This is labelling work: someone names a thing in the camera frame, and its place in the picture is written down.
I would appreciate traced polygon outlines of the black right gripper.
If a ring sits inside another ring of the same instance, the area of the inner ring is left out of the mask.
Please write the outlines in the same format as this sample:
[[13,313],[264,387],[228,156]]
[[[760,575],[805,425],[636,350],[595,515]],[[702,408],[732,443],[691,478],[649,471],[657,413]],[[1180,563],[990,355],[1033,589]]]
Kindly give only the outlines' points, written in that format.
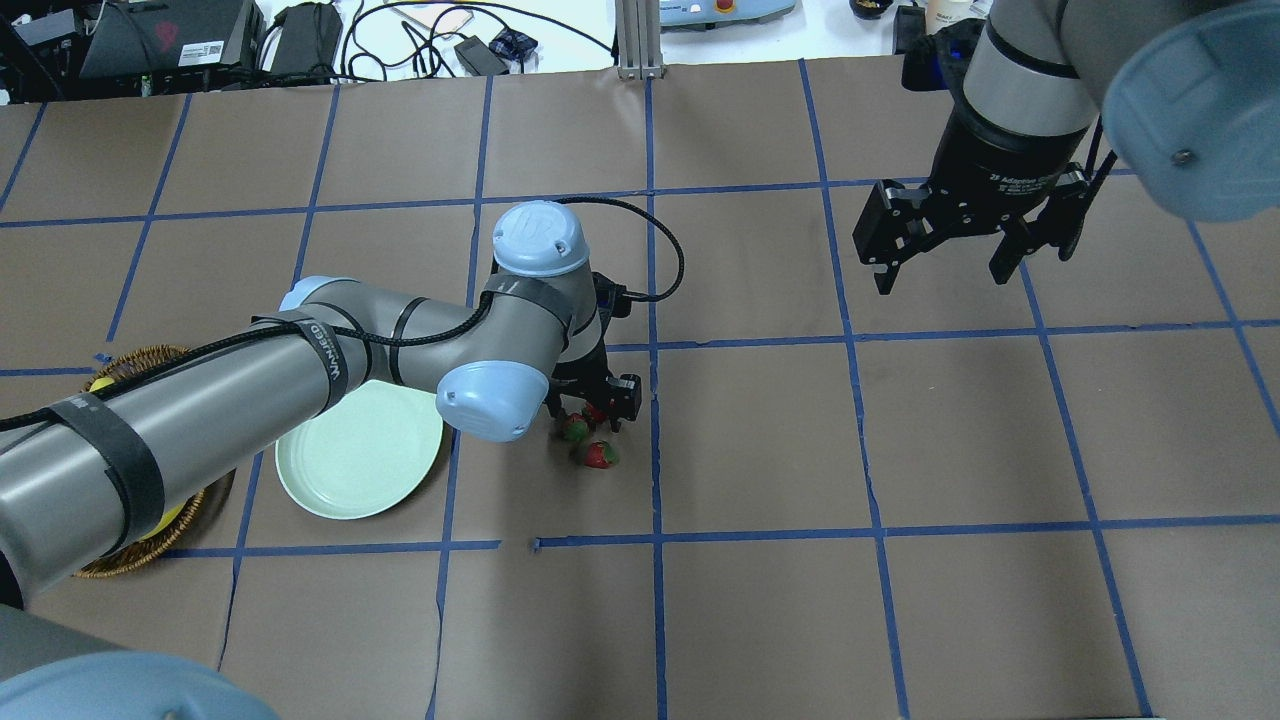
[[1091,206],[1091,174],[1073,160],[1084,136],[1011,132],[954,96],[925,182],[877,181],[852,231],[878,295],[892,293],[906,261],[954,238],[1002,236],[989,260],[996,284],[1044,246],[1069,260]]

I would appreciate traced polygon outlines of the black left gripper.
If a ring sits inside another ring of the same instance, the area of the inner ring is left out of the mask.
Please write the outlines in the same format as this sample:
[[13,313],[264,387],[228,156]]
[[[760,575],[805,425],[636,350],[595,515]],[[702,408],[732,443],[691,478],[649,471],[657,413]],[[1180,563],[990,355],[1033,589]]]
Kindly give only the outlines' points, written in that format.
[[599,407],[608,415],[612,432],[620,433],[625,421],[637,420],[643,406],[643,379],[634,373],[616,375],[609,368],[605,342],[599,338],[584,356],[556,365],[545,397],[553,420],[563,416],[563,396]]

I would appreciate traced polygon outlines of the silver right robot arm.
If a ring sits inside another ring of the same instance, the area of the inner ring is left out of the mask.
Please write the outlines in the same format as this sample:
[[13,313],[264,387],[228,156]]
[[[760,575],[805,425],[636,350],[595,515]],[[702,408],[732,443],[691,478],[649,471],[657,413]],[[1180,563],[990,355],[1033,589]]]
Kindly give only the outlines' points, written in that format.
[[876,288],[942,243],[998,234],[997,284],[1073,258],[1117,164],[1165,211],[1277,206],[1275,1],[996,1],[929,38],[954,105],[918,187],[881,179],[852,231]]

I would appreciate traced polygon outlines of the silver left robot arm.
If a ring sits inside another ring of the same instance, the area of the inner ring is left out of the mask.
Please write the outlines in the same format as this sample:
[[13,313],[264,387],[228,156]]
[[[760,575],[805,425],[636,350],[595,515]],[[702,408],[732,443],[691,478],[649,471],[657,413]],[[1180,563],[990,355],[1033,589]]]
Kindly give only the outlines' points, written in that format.
[[512,206],[475,307],[343,277],[298,281],[278,310],[152,370],[3,420],[3,716],[273,719],[224,675],[123,650],[26,611],[95,559],[370,380],[429,392],[443,421],[511,442],[561,396],[613,428],[640,384],[605,357],[640,293],[590,265],[575,199]]

